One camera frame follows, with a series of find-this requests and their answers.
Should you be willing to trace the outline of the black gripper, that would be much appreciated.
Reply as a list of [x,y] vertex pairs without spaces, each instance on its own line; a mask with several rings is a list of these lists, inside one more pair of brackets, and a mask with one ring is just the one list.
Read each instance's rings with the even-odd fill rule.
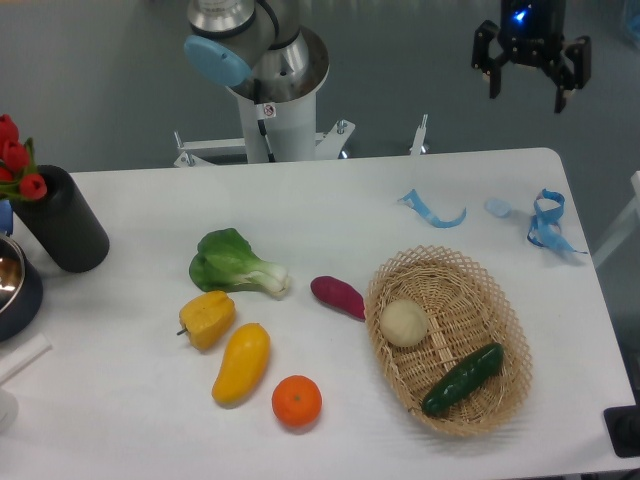
[[[541,69],[554,76],[554,112],[561,113],[570,94],[591,78],[591,38],[564,42],[565,1],[501,1],[500,7],[499,27],[485,20],[474,32],[471,67],[488,78],[490,98],[501,92],[506,63]],[[502,52],[493,58],[490,46],[496,39]]]

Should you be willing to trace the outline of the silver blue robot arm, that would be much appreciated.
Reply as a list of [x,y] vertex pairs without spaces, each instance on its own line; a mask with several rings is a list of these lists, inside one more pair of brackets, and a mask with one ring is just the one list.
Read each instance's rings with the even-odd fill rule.
[[[503,1],[500,21],[474,32],[471,66],[501,91],[507,63],[540,69],[556,86],[555,112],[591,77],[591,40],[564,36],[563,1]],[[255,104],[284,103],[315,92],[329,71],[323,41],[299,20],[296,1],[192,1],[189,63],[209,81]]]

